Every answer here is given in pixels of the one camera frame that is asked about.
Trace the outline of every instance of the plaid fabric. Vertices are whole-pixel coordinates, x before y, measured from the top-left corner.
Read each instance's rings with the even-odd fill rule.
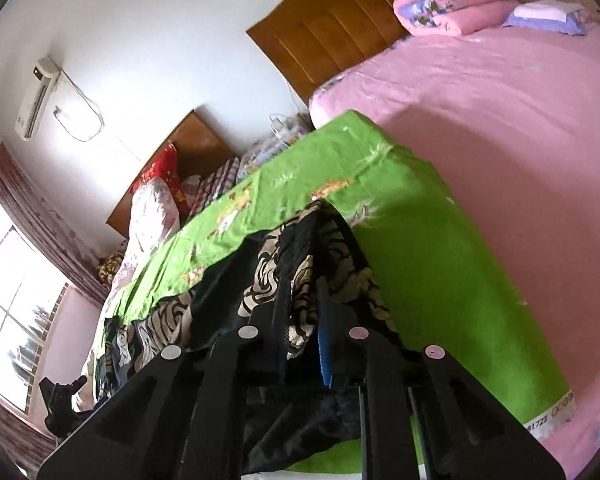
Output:
[[[199,214],[205,207],[235,186],[239,167],[240,159],[238,157],[232,158],[218,168],[215,173],[200,181],[200,187],[193,201],[189,219]]]

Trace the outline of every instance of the red cushion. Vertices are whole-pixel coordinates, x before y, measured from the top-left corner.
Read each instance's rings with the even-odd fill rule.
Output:
[[[163,179],[169,187],[180,215],[188,216],[189,205],[180,187],[180,177],[178,176],[178,152],[173,144],[169,144],[149,169],[142,172],[131,186],[131,193],[135,193],[142,184],[146,184],[155,177]]]

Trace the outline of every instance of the green blanket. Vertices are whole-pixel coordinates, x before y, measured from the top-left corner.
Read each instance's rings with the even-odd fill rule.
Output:
[[[568,391],[528,307],[436,170],[355,112],[299,140],[186,224],[115,313],[125,323],[142,319],[246,235],[318,197],[352,226],[407,348],[448,349],[522,423]],[[294,470],[359,472],[359,456],[359,443],[343,443]]]

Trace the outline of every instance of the black floral fabric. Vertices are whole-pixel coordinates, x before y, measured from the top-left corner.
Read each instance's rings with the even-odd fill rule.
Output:
[[[126,325],[117,317],[107,320],[96,389],[111,396],[170,344],[210,349],[273,301],[288,312],[285,386],[249,392],[243,472],[285,468],[358,438],[357,390],[322,386],[315,336],[315,283],[321,276],[336,301],[355,310],[360,324],[400,346],[349,226],[329,203],[318,200],[273,231],[246,237],[237,251],[206,269],[197,285],[160,300],[146,319]]]

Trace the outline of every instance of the window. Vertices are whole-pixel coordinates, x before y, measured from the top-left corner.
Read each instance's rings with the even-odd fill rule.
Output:
[[[0,206],[0,396],[25,414],[66,286]]]

